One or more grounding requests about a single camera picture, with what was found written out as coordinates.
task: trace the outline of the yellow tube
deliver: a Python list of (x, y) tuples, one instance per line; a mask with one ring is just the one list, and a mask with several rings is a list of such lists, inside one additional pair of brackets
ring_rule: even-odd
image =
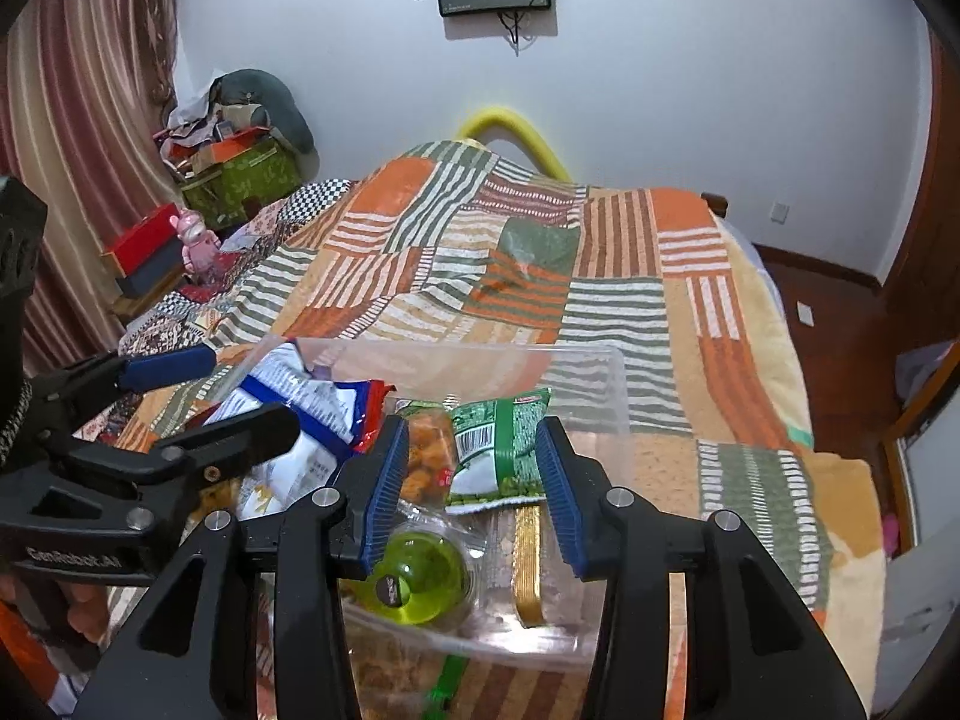
[(544, 175), (549, 175), (555, 181), (573, 183), (573, 179), (570, 178), (566, 168), (557, 159), (555, 153), (551, 151), (550, 146), (546, 145), (546, 141), (534, 129), (533, 124), (530, 124), (527, 119), (509, 108), (498, 106), (484, 108), (470, 117), (467, 123), (460, 128), (460, 131), (457, 132), (457, 140), (476, 139), (477, 135), (490, 127), (503, 127), (512, 132), (533, 156), (536, 165)]

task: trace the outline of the snack bag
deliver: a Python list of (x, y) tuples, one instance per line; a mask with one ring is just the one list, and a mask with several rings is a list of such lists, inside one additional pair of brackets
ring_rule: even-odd
[(458, 464), (446, 510), (470, 514), (542, 501), (544, 485), (534, 456), (536, 425), (546, 416), (549, 389), (514, 398), (482, 400), (451, 413)]
[(437, 403), (401, 401), (397, 413), (410, 428), (407, 477), (400, 497), (414, 504), (443, 507), (457, 467), (453, 422)]
[(322, 487), (360, 446), (376, 436), (387, 391), (383, 382), (313, 378), (293, 343), (268, 352), (208, 420), (216, 422), (277, 402), (299, 418), (301, 433), (293, 448), (256, 466), (242, 485), (240, 517), (282, 511), (310, 490)]

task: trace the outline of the cardboard box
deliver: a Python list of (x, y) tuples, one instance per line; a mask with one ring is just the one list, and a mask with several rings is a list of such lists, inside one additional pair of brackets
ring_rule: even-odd
[(115, 278), (126, 278), (136, 271), (165, 242), (176, 237), (170, 217), (176, 204), (167, 203), (153, 211), (121, 235), (100, 259)]
[(235, 156), (239, 156), (256, 143), (256, 139), (261, 133), (268, 131), (266, 127), (250, 127), (219, 143), (209, 143), (206, 146), (201, 146), (197, 153), (190, 158), (194, 175), (200, 175), (208, 167), (220, 165)]
[(125, 278), (117, 279), (117, 286), (125, 298), (142, 298), (150, 293), (170, 271), (184, 268), (184, 245), (179, 238), (171, 238), (155, 251), (147, 260)]

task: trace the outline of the wall switch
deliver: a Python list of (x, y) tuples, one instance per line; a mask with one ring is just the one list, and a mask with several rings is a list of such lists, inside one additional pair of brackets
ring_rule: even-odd
[(800, 324), (813, 327), (813, 309), (806, 303), (800, 303), (799, 300), (797, 301), (797, 319), (800, 319)]
[(770, 208), (770, 218), (777, 224), (783, 224), (786, 221), (786, 215), (790, 213), (790, 206), (785, 203), (775, 202)]

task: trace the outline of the orange snack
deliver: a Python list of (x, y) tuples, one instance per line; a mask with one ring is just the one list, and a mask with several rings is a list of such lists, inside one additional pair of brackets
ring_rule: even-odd
[(400, 495), (411, 503), (443, 506), (457, 467), (450, 414), (442, 406), (421, 403), (398, 413), (407, 420), (410, 430), (408, 475)]

